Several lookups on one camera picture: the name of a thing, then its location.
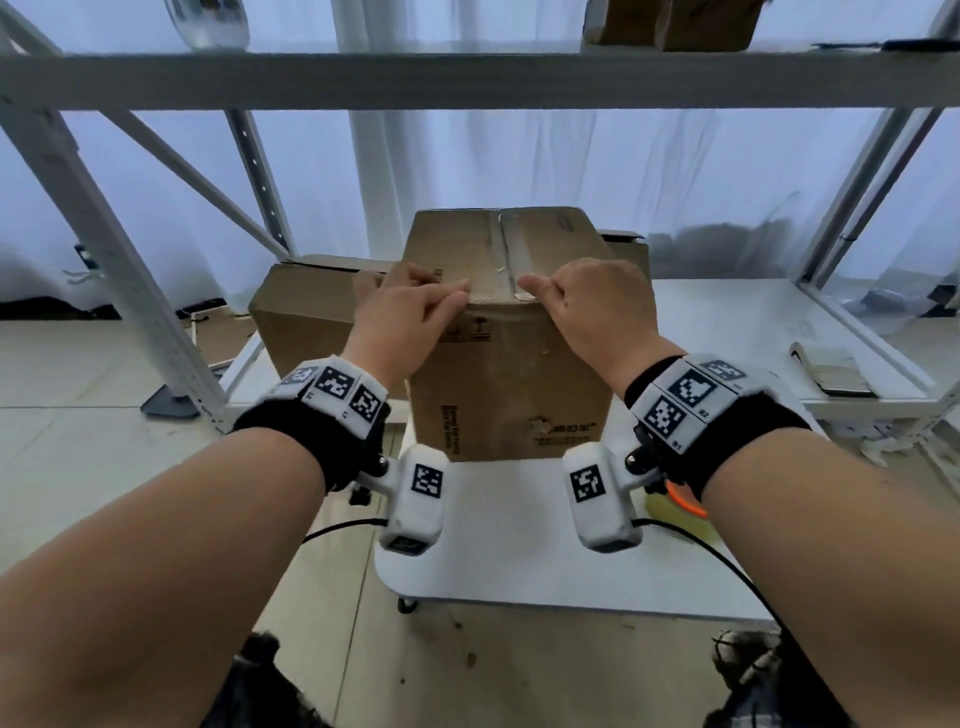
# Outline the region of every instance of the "orange ring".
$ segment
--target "orange ring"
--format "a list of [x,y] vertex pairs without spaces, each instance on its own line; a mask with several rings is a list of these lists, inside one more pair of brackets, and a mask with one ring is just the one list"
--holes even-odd
[[673,502],[679,505],[691,516],[696,516],[697,518],[704,520],[708,518],[707,511],[704,509],[704,507],[692,497],[690,499],[684,497],[684,493],[680,490],[680,486],[672,480],[666,481],[666,492]]

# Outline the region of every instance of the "yellow object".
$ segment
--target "yellow object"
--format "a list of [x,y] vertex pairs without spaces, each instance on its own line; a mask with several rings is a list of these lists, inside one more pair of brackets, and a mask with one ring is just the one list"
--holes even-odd
[[697,538],[703,539],[708,544],[716,544],[720,541],[720,537],[717,535],[717,532],[713,530],[710,521],[705,521],[704,519],[686,513],[685,510],[667,496],[656,493],[648,495],[646,508],[647,513],[650,514],[650,518],[677,525],[689,531]]

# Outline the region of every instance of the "tile floor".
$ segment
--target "tile floor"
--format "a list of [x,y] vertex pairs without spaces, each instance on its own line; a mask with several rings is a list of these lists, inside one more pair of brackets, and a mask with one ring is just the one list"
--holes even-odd
[[[137,407],[159,383],[122,323],[0,322],[0,569],[215,439],[204,422],[145,420]],[[332,497],[317,523],[375,509]],[[723,625],[464,604],[403,617],[372,537],[303,548],[258,623],[336,725],[694,726],[725,697],[709,662]]]

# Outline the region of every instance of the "white metal shelving unit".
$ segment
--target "white metal shelving unit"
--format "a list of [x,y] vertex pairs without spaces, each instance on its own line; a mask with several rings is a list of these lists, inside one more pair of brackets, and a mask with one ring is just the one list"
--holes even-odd
[[[945,5],[933,36],[953,33],[956,6]],[[189,394],[221,431],[276,381],[269,356],[254,336],[223,379],[214,378],[86,170],[61,110],[99,110],[278,260],[286,260],[292,254],[277,242],[281,228],[268,231],[255,222],[130,109],[885,108],[795,281],[657,281],[661,311],[673,312],[663,329],[698,349],[707,342],[720,353],[754,357],[789,381],[822,419],[921,418],[912,434],[922,435],[958,396],[954,387],[946,398],[932,398],[934,383],[923,370],[820,287],[858,233],[856,226],[865,224],[871,206],[876,209],[882,200],[865,195],[911,119],[926,114],[915,149],[940,109],[960,106],[960,53],[756,48],[663,54],[579,44],[473,43],[392,53],[69,56],[5,0],[0,21],[0,126],[100,265],[118,310],[143,333],[165,381]],[[908,145],[900,171],[911,154]],[[890,185],[899,175],[893,167]],[[882,187],[877,194],[885,195]],[[704,290],[752,322],[749,340],[742,330],[718,329],[716,322],[693,336],[690,322],[703,319],[709,308]],[[854,350],[880,400],[831,400],[805,382],[785,347],[786,339],[811,332]],[[737,351],[724,351],[734,346]],[[403,416],[400,408],[395,417]]]

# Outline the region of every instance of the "metal shelf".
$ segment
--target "metal shelf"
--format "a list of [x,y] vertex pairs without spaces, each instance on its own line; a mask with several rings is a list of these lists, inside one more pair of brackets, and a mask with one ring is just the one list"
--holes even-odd
[[960,53],[557,49],[530,43],[524,52],[474,44],[448,45],[443,53],[417,46],[384,54],[11,55],[0,57],[0,97],[60,110],[960,106]]

